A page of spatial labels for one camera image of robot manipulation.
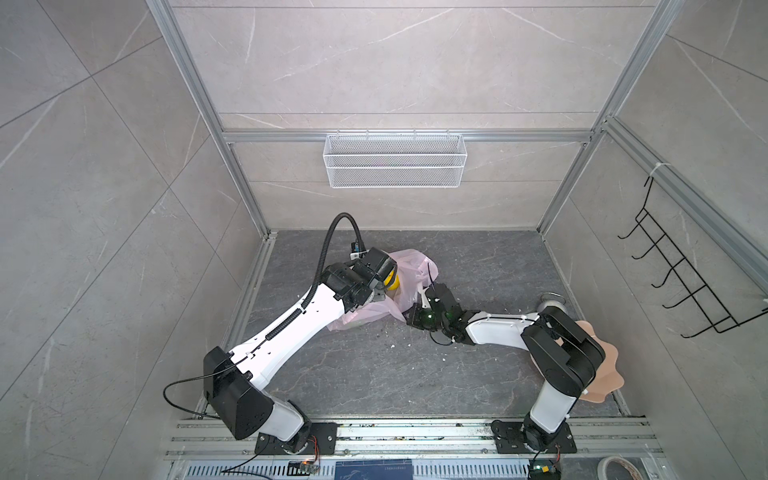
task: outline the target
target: cable tie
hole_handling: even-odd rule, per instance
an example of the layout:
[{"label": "cable tie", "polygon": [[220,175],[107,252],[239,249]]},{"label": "cable tie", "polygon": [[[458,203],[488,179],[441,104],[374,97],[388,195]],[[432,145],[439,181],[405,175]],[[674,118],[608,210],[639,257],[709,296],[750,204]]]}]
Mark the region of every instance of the cable tie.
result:
[{"label": "cable tie", "polygon": [[654,165],[654,169],[650,171],[648,174],[648,177],[653,177],[654,172],[662,165],[667,165],[668,167],[671,167],[672,164],[665,164],[664,162],[656,162],[656,165]]}]

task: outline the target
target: black mounting plate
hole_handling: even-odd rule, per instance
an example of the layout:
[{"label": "black mounting plate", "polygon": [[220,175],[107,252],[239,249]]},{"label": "black mounting plate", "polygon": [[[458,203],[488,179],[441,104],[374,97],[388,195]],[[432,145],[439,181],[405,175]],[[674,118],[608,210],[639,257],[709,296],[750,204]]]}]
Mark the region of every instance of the black mounting plate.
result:
[{"label": "black mounting plate", "polygon": [[[502,422],[494,420],[491,423],[493,439],[496,442],[496,452],[498,453],[534,453],[525,446],[525,437],[522,432],[523,422]],[[552,446],[542,453],[557,453],[560,446],[560,453],[576,453],[576,442],[571,434],[571,427],[566,423],[557,437],[552,442]]]},{"label": "black mounting plate", "polygon": [[[317,439],[317,446],[321,455],[333,455],[336,451],[336,430],[337,423],[313,423],[310,425],[310,437],[312,435]],[[272,435],[257,434],[256,450],[259,455],[289,455],[283,448],[283,443]],[[301,452],[295,455],[314,455],[314,445],[308,441]]]}]

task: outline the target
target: beige cloth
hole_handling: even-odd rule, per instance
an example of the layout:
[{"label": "beige cloth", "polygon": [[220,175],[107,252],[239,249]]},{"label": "beige cloth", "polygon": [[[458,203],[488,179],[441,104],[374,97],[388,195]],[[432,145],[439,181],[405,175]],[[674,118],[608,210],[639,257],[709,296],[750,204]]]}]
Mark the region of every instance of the beige cloth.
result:
[{"label": "beige cloth", "polygon": [[[609,393],[621,388],[624,384],[624,377],[616,371],[616,359],[619,357],[619,351],[615,346],[599,339],[598,336],[594,334],[594,328],[591,323],[584,320],[578,320],[576,324],[584,329],[584,331],[599,343],[605,351],[605,360],[603,360],[602,364],[598,367],[598,373],[589,385],[587,394],[581,396],[581,400],[602,403]],[[563,341],[558,339],[558,344],[562,345],[562,343]]]}]

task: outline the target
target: black metal rack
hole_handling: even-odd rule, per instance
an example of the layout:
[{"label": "black metal rack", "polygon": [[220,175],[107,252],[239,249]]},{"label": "black metal rack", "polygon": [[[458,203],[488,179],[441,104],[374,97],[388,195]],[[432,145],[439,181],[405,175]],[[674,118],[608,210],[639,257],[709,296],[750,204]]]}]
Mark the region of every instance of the black metal rack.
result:
[{"label": "black metal rack", "polygon": [[[677,244],[674,242],[674,240],[672,240],[672,238],[667,234],[667,231],[664,230],[664,228],[661,227],[661,225],[656,221],[654,216],[651,215],[650,212],[648,211],[648,209],[646,208],[646,206],[648,204],[648,196],[650,195],[650,189],[654,185],[654,179],[652,177],[648,177],[648,179],[645,180],[645,184],[643,184],[643,186],[645,187],[646,185],[648,186],[648,190],[645,193],[645,201],[643,202],[643,207],[640,209],[640,211],[637,213],[637,215],[634,216],[635,226],[632,228],[632,231],[630,231],[630,233],[628,233],[624,237],[622,237],[621,235],[619,235],[618,237],[620,239],[624,240],[624,239],[628,238],[632,233],[634,233],[634,231],[637,230],[637,228],[639,227],[643,231],[643,233],[645,233],[645,236],[648,237],[648,239],[651,241],[651,245],[650,245],[650,248],[648,248],[648,250],[645,251],[645,253],[643,253],[639,257],[636,257],[635,255],[633,255],[632,258],[634,258],[635,260],[639,260],[639,259],[645,257],[646,255],[648,255],[649,252],[651,252],[652,250],[655,249],[656,251],[659,252],[661,257],[664,258],[664,261],[667,262],[667,265],[669,266],[669,270],[667,271],[667,275],[664,277],[664,280],[662,280],[662,282],[660,284],[658,284],[658,285],[655,285],[655,284],[652,283],[651,286],[653,288],[661,288],[667,282],[667,280],[669,279],[670,275],[672,273],[674,273],[675,276],[680,281],[680,283],[683,284],[683,288],[685,288],[686,292],[688,293],[685,297],[683,297],[681,300],[679,300],[674,305],[669,305],[669,306],[662,305],[662,306],[664,308],[666,308],[666,309],[671,309],[671,308],[674,308],[674,307],[680,305],[682,302],[684,302],[684,301],[686,301],[688,299],[692,299],[696,303],[696,305],[699,307],[699,310],[704,315],[704,318],[707,319],[707,322],[709,323],[708,327],[705,327],[704,329],[700,330],[699,332],[694,333],[693,335],[682,335],[681,334],[680,336],[682,336],[683,338],[689,339],[689,338],[693,338],[693,337],[695,337],[697,335],[700,335],[701,333],[704,333],[704,332],[706,332],[709,329],[714,329],[714,331],[718,332],[718,333],[724,333],[724,332],[727,332],[730,329],[734,329],[734,328],[736,328],[738,326],[742,326],[744,323],[750,322],[750,321],[752,321],[752,320],[754,320],[754,319],[756,319],[758,317],[761,317],[763,315],[768,314],[768,307],[766,307],[766,308],[764,308],[762,310],[762,312],[758,313],[755,316],[751,316],[750,318],[748,318],[746,320],[743,320],[741,322],[736,320],[736,318],[733,317],[731,312],[725,307],[725,305],[723,305],[723,302],[720,301],[720,298],[717,296],[717,294],[715,294],[715,292],[712,290],[712,288],[710,288],[710,286],[707,283],[707,281],[699,274],[699,271],[696,269],[696,267],[688,260],[688,257],[686,257],[685,254],[683,254],[683,252],[680,250],[680,248],[677,246]],[[656,240],[654,240],[654,238],[650,235],[650,233],[648,233],[648,230],[646,230],[645,227],[643,227],[642,223],[645,220],[649,220],[649,221],[653,222],[656,225],[656,227],[658,228],[658,230],[661,232],[661,236],[658,237]],[[675,263],[672,263],[670,261],[670,259],[669,259],[669,256],[667,254],[665,254],[661,250],[661,248],[659,247],[659,242],[661,242],[664,238],[667,238],[667,240],[669,240],[669,243],[671,243],[672,246],[674,247],[674,250],[676,250],[680,254],[680,259],[678,261],[676,261]],[[678,272],[676,270],[678,267],[682,266],[684,263],[687,264],[690,267],[690,269],[696,274],[696,278],[698,278],[698,280],[701,281],[701,286],[698,286],[694,290],[692,290],[691,287],[689,287],[688,284],[685,283],[685,280],[683,280],[683,277],[680,275],[680,272]],[[720,306],[723,308],[723,310],[726,313],[726,316],[724,318],[722,318],[721,320],[717,320],[716,322],[714,322],[710,318],[710,315],[707,313],[707,311],[704,309],[704,307],[701,306],[701,303],[696,298],[696,294],[699,293],[699,292],[703,292],[703,291],[709,291],[709,293],[712,294],[712,297],[720,304]]]}]

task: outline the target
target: red wire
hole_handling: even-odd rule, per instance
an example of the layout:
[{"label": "red wire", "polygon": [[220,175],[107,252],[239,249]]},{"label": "red wire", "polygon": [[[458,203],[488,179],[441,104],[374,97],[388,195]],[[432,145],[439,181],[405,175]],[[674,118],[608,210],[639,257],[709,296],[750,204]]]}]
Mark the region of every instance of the red wire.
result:
[{"label": "red wire", "polygon": [[317,446],[317,437],[312,435],[312,442],[315,444],[315,463],[320,458],[320,448]]}]

